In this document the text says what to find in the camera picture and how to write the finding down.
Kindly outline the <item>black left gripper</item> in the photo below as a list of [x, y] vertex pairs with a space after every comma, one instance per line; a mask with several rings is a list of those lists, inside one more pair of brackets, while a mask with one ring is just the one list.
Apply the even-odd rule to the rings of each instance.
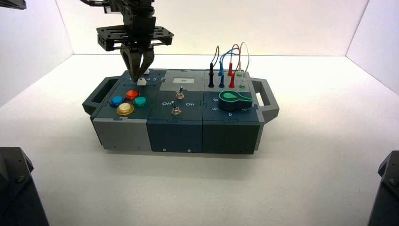
[[[128, 15], [122, 25], [97, 28], [97, 42], [106, 51], [121, 49], [120, 53], [133, 82], [137, 82], [154, 61], [158, 45], [171, 45], [174, 34], [162, 26], [156, 26], [156, 17]], [[140, 53], [137, 48], [149, 48]]]

